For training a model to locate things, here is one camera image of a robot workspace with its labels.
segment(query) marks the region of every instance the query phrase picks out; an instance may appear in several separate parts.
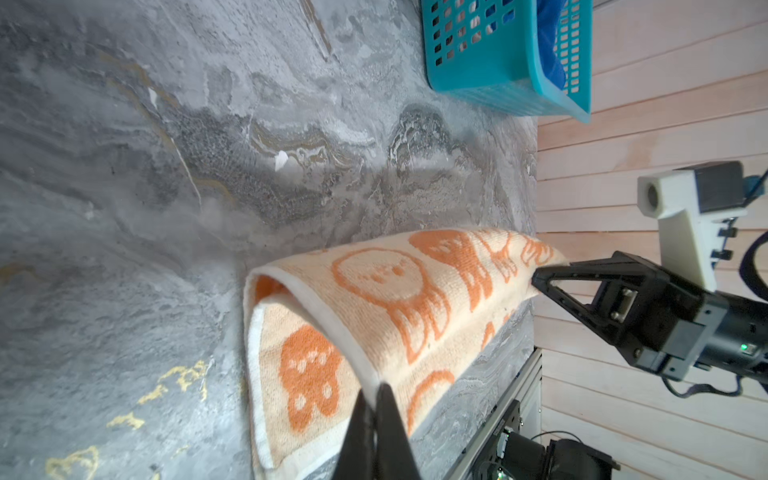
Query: wooden wall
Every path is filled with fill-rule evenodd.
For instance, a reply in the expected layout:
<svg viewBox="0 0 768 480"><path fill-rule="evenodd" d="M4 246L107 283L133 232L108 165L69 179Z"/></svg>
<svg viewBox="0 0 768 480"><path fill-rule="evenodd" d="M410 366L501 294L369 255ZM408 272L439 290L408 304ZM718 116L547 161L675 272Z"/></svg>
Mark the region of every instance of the wooden wall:
<svg viewBox="0 0 768 480"><path fill-rule="evenodd" d="M718 159L768 167L768 1L620 0L594 13L589 125L539 119L538 232L571 260L625 250L659 261L657 224L636 207L637 177ZM754 298L737 268L768 229L768 198L738 220L719 288ZM758 256L768 276L768 248ZM596 285L569 283L589 300ZM672 396L586 327L536 300L545 349L542 428L568 430L639 478L768 478L768 395ZM733 389L733 375L692 369L687 388Z"/></svg>

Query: folded towel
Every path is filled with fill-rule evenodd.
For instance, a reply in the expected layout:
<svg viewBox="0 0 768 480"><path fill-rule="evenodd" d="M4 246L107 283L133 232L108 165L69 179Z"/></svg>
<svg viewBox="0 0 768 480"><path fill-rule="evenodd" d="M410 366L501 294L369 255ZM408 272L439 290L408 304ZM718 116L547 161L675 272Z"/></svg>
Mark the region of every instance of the folded towel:
<svg viewBox="0 0 768 480"><path fill-rule="evenodd" d="M538 0L536 2L536 23L538 30L538 56L541 69L561 90L565 86L565 70L554 52L558 40L558 26L565 0Z"/></svg>
<svg viewBox="0 0 768 480"><path fill-rule="evenodd" d="M256 268L243 305L254 468L269 478L313 471L339 451L358 390L375 406L381 382L411 435L537 293L534 270L562 263L558 251L519 233L455 229Z"/></svg>

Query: orange and beige towel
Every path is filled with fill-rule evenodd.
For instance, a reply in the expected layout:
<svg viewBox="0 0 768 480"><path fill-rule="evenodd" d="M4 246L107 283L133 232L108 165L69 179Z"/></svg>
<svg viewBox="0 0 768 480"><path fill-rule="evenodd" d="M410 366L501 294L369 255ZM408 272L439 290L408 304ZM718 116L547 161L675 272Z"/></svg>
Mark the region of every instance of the orange and beige towel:
<svg viewBox="0 0 768 480"><path fill-rule="evenodd" d="M427 230L253 270L244 312L253 462L302 478L341 446L358 390L392 386L411 435L524 300L563 264L498 229Z"/></svg>

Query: gray marble surface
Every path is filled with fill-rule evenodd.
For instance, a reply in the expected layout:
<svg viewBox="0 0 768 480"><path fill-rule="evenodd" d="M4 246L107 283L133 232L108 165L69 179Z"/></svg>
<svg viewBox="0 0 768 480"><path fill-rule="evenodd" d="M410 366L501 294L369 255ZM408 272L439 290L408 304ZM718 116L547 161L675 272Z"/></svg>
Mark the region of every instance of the gray marble surface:
<svg viewBox="0 0 768 480"><path fill-rule="evenodd" d="M431 91L419 19L405 0L0 2L0 478L251 478L250 268L534 231L535 121ZM532 345L521 309L414 435L425 478Z"/></svg>

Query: blue towel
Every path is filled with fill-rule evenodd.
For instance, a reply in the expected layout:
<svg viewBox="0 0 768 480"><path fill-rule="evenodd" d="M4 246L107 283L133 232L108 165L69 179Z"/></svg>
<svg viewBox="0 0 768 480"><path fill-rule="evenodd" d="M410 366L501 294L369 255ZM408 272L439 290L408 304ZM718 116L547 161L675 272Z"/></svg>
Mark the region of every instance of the blue towel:
<svg viewBox="0 0 768 480"><path fill-rule="evenodd" d="M554 52L558 40L558 23L565 0L537 0L538 55L544 75L561 90L565 86L565 71Z"/></svg>

